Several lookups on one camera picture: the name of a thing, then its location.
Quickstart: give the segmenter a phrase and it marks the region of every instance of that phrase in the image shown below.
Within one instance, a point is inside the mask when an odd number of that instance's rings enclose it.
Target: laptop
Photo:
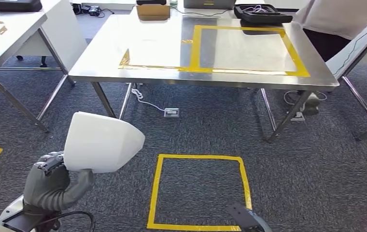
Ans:
[[[184,8],[197,9],[232,9],[236,0],[183,0]]]

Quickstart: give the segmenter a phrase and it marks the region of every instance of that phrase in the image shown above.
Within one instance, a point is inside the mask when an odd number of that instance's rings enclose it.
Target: black case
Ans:
[[[243,12],[243,10],[249,7],[258,5],[271,12],[279,13],[279,11],[270,4],[236,4],[234,8],[235,15],[237,18],[243,19],[252,24],[280,24],[290,23],[293,20],[293,16],[281,13],[278,15],[248,15]]]
[[[137,0],[137,5],[145,5],[145,4],[167,4],[167,0]]]
[[[0,12],[38,12],[41,9],[40,0],[0,0]]]

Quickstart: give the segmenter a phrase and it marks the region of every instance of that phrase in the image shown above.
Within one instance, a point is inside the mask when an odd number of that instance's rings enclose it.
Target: white shirt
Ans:
[[[352,40],[367,26],[367,0],[310,0],[293,20],[303,28]]]

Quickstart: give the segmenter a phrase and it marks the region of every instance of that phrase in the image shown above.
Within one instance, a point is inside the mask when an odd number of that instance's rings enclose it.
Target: white plastic cover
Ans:
[[[68,170],[92,169],[112,173],[137,154],[145,141],[143,133],[116,118],[77,112],[73,115],[64,147]]]

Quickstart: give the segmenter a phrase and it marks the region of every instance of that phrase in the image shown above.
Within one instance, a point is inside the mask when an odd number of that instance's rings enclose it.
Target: person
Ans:
[[[326,62],[367,27],[367,0],[310,0],[293,21],[302,26]],[[303,114],[318,114],[319,104],[318,96],[312,93],[302,107]]]

